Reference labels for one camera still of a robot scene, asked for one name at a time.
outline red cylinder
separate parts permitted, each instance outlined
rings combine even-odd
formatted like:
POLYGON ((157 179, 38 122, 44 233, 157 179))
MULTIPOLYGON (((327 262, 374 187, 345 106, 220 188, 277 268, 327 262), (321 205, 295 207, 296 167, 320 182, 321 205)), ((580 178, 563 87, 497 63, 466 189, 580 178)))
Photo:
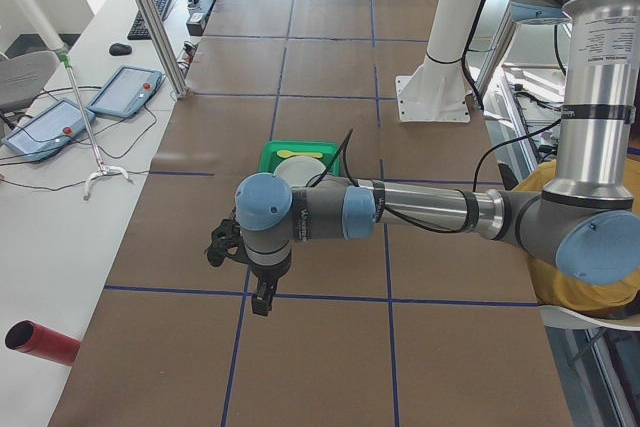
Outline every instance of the red cylinder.
POLYGON ((80 348, 79 340, 30 320, 23 320, 11 327, 4 339, 4 344, 11 350, 64 365, 73 364, 80 348))

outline blue joint cap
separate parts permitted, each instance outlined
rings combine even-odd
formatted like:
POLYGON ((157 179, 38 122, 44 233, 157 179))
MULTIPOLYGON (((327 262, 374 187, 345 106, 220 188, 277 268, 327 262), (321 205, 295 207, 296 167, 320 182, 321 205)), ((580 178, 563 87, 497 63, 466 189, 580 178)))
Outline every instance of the blue joint cap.
POLYGON ((597 214, 560 243, 560 271, 592 285, 620 282, 640 267, 640 218, 626 210, 597 214))
POLYGON ((243 229, 260 232, 284 219, 291 209, 291 189, 273 174, 254 174, 236 190, 236 220, 243 229))
POLYGON ((350 185, 342 203, 342 233, 345 239, 362 239, 373 232, 376 206, 373 194, 363 187, 350 185))
POLYGON ((553 25, 569 21, 558 7, 511 2, 510 9, 511 18, 519 24, 553 25))

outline orange fabric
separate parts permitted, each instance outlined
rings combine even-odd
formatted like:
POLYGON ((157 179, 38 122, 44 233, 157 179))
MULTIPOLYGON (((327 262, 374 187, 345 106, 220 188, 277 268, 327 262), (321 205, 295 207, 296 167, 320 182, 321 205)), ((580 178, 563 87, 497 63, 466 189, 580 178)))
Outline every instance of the orange fabric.
MULTIPOLYGON (((514 190, 541 191, 555 174, 556 162, 546 162, 514 190)), ((640 162, 626 160, 623 183, 636 199, 633 213, 640 215, 640 162)), ((566 307, 585 315, 597 317, 615 313, 630 303, 640 290, 640 269, 614 284, 589 285, 567 277, 552 265, 533 257, 529 258, 528 265, 540 303, 566 307)))

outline chair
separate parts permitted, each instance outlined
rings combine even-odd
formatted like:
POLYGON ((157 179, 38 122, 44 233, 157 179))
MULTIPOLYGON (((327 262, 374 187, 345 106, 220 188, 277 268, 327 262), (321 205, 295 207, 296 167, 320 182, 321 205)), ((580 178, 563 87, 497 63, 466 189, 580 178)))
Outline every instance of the chair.
POLYGON ((6 114, 24 110, 38 96, 60 65, 50 51, 33 52, 13 59, 0 56, 0 119, 9 128, 15 124, 6 114))
POLYGON ((547 327, 565 330, 599 329, 598 333, 589 340, 587 345, 580 349, 569 361, 569 364, 574 364, 576 360, 582 357, 606 333, 607 329, 626 330, 628 332, 640 331, 640 314, 631 315, 623 319, 598 319, 555 305, 541 305, 538 310, 544 325, 547 327))

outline black mouse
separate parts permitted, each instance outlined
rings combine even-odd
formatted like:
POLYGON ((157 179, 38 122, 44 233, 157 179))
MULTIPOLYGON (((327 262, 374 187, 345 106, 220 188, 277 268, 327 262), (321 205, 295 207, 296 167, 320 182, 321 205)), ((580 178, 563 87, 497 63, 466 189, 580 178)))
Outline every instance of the black mouse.
POLYGON ((116 55, 129 55, 131 53, 131 46, 127 44, 115 43, 109 47, 109 53, 113 56, 116 55))

